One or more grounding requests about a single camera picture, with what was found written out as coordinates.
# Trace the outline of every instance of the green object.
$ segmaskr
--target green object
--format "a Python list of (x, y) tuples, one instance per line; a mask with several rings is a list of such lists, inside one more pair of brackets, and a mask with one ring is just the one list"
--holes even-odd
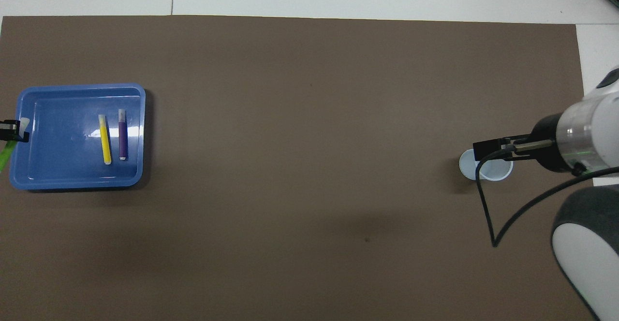
[(4, 166), (9, 159), (11, 158), (11, 153), (13, 153), (13, 149), (17, 145), (17, 141), (6, 141), (6, 145), (4, 145), (4, 149), (0, 151), (0, 173), (4, 169)]

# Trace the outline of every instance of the purple pen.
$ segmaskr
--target purple pen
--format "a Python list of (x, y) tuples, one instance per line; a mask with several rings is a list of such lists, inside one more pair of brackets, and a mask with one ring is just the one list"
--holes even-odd
[(127, 120), (124, 110), (118, 110), (118, 156), (120, 160), (127, 159)]

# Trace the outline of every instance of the brown paper surface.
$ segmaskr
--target brown paper surface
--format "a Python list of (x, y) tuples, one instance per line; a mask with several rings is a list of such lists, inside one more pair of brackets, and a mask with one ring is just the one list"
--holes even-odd
[[(5, 17), (0, 118), (29, 86), (125, 82), (147, 90), (139, 185), (0, 174), (0, 319), (590, 319), (550, 247), (570, 191), (491, 248), (457, 165), (581, 98), (573, 25)], [(486, 182), (495, 226), (570, 177)]]

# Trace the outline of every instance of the cup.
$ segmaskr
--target cup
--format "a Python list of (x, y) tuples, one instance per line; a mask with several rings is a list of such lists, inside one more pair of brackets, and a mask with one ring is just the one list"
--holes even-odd
[[(475, 160), (473, 149), (467, 149), (460, 156), (460, 171), (469, 180), (475, 180), (475, 169), (478, 164), (479, 162)], [(479, 171), (479, 179), (488, 181), (504, 180), (511, 174), (513, 168), (513, 161), (488, 160)]]

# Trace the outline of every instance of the yellow pen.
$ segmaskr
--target yellow pen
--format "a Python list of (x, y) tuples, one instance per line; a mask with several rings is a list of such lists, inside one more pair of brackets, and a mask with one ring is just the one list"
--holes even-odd
[(108, 140), (108, 125), (105, 123), (105, 114), (99, 114), (99, 131), (101, 133), (103, 162), (106, 165), (110, 165), (112, 163), (112, 155), (110, 153), (110, 140)]

